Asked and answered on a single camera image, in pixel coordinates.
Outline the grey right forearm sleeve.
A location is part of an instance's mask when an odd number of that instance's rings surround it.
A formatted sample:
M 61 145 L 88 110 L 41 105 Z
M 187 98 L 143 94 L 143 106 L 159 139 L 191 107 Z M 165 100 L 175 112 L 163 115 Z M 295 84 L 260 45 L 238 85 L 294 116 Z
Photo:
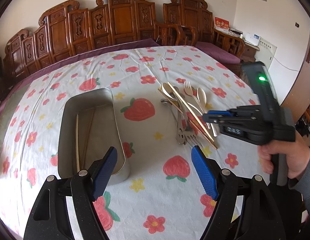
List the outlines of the grey right forearm sleeve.
M 300 179 L 289 180 L 289 188 L 302 194 L 306 210 L 310 215 L 310 160 Z

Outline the right hand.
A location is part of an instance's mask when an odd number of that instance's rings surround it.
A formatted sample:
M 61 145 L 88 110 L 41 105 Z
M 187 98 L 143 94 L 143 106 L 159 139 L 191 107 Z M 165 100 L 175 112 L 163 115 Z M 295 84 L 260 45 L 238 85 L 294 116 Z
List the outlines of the right hand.
M 295 141 L 273 140 L 268 144 L 257 147 L 262 170 L 267 174 L 272 174 L 274 165 L 271 157 L 275 154 L 285 154 L 290 179 L 300 179 L 310 160 L 310 147 L 306 145 L 301 135 L 295 132 Z

